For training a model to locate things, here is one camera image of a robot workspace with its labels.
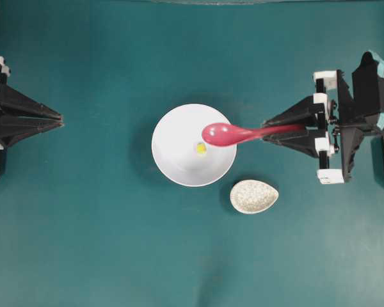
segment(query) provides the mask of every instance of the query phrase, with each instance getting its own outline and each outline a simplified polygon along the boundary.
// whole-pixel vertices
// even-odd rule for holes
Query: small yellow piece
[[[196,146],[196,152],[200,155],[206,154],[206,146],[205,143],[198,143]]]

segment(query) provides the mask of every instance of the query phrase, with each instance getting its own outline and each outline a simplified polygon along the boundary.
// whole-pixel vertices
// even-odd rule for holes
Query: small white dish
[[[244,214],[255,214],[270,208],[278,199],[274,188],[258,180],[242,180],[230,191],[233,207]]]

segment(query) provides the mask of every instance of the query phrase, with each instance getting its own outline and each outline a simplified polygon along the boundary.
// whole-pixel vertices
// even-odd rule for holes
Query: robotic arm
[[[61,127],[62,116],[8,86],[10,69],[0,56],[0,175],[7,148],[22,139]]]
[[[263,140],[319,159],[317,177],[322,184],[350,181],[354,156],[364,137],[384,136],[384,61],[373,51],[364,53],[353,72],[354,98],[342,76],[340,70],[315,72],[316,93],[264,123],[264,127],[300,123],[308,128]],[[335,89],[337,103],[326,94]],[[339,118],[333,115],[337,106]],[[339,151],[342,169],[330,169],[330,157]]]

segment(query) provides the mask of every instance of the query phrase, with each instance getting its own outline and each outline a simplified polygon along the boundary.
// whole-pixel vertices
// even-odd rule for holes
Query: pink spoon
[[[206,143],[214,146],[230,146],[253,139],[261,139],[268,134],[284,133],[304,130],[305,126],[300,124],[281,125],[260,129],[245,129],[233,126],[229,123],[212,123],[202,131],[202,138]]]

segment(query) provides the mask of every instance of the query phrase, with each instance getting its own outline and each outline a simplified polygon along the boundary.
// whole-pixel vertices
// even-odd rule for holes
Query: teal table surface
[[[0,307],[384,306],[379,139],[364,141],[344,185],[319,184],[302,153],[253,141],[221,180],[182,187],[150,150],[175,106],[258,127],[313,93],[314,71],[341,68],[351,84],[367,49],[384,58],[384,1],[1,1],[8,84],[65,127],[9,150]],[[234,211],[228,194],[244,178],[278,201]]]

